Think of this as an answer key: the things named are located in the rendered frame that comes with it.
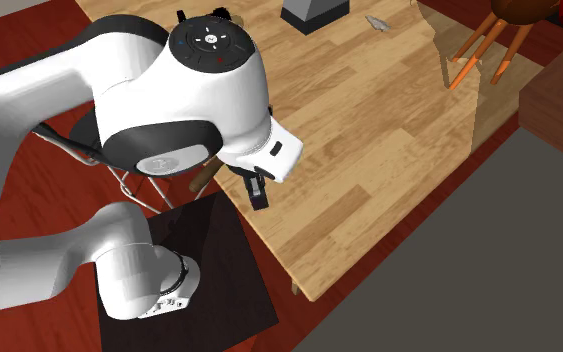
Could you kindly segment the black chair with metal legs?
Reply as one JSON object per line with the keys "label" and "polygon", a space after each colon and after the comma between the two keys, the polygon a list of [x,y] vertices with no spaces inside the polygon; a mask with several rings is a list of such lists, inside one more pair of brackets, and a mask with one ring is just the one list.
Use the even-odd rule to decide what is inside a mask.
{"label": "black chair with metal legs", "polygon": [[75,123],[69,131],[67,137],[59,134],[46,122],[39,123],[32,129],[32,133],[37,137],[61,148],[74,159],[86,166],[104,165],[118,181],[119,188],[124,196],[155,214],[160,214],[160,211],[137,197],[137,193],[133,192],[127,186],[127,177],[129,175],[136,174],[146,178],[157,191],[162,200],[166,203],[168,208],[174,209],[174,205],[169,201],[155,179],[175,177],[196,169],[196,166],[194,166],[190,169],[171,171],[166,175],[161,175],[159,173],[140,171],[136,166],[127,166],[122,162],[110,160],[102,149],[98,124],[95,116],[95,108],[92,108]]}

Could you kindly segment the brown stool with orange legs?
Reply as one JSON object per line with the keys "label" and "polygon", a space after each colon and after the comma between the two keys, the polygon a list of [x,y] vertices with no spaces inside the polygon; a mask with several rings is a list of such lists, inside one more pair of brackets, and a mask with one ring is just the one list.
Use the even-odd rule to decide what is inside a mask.
{"label": "brown stool with orange legs", "polygon": [[490,0],[490,13],[475,29],[462,47],[454,54],[451,61],[458,61],[481,36],[484,36],[484,39],[466,61],[457,76],[452,80],[449,89],[454,90],[464,80],[472,67],[480,60],[505,28],[508,26],[516,26],[517,32],[490,81],[492,85],[496,85],[533,26],[537,22],[556,13],[559,10],[560,1],[561,0]]}

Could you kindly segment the dark robot stand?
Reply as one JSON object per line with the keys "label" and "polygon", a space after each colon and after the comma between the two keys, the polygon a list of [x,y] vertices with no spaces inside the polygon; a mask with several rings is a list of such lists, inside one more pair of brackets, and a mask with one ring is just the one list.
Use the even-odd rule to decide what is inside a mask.
{"label": "dark robot stand", "polygon": [[201,279],[188,306],[119,321],[98,314],[102,352],[224,352],[278,323],[237,210],[221,191],[148,219],[152,240],[192,258]]}

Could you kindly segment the light wooden table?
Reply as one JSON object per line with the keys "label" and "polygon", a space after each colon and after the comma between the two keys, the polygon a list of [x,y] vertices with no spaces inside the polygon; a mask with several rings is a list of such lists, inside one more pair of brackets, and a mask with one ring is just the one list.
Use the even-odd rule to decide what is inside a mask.
{"label": "light wooden table", "polygon": [[[470,154],[479,74],[455,89],[450,61],[468,29],[410,0],[351,0],[342,19],[303,35],[282,0],[177,0],[188,15],[242,16],[266,66],[276,119],[304,144],[270,205],[242,179],[216,182],[306,298],[319,299]],[[387,22],[375,30],[366,15]]]}

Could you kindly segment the grey and black block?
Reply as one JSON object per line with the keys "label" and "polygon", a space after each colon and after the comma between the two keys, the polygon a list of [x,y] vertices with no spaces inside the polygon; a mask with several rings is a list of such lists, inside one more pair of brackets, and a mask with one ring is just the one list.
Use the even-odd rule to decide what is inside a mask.
{"label": "grey and black block", "polygon": [[280,17],[309,35],[350,12],[350,0],[283,0]]}

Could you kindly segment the small grey flat object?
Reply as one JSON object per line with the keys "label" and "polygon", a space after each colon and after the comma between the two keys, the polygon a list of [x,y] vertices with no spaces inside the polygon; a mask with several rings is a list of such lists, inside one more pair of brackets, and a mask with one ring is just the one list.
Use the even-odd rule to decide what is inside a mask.
{"label": "small grey flat object", "polygon": [[372,26],[372,28],[375,29],[375,30],[379,30],[381,32],[386,32],[386,31],[389,31],[391,29],[391,26],[387,22],[385,22],[384,20],[381,20],[379,18],[373,17],[371,15],[366,15],[365,19]]}

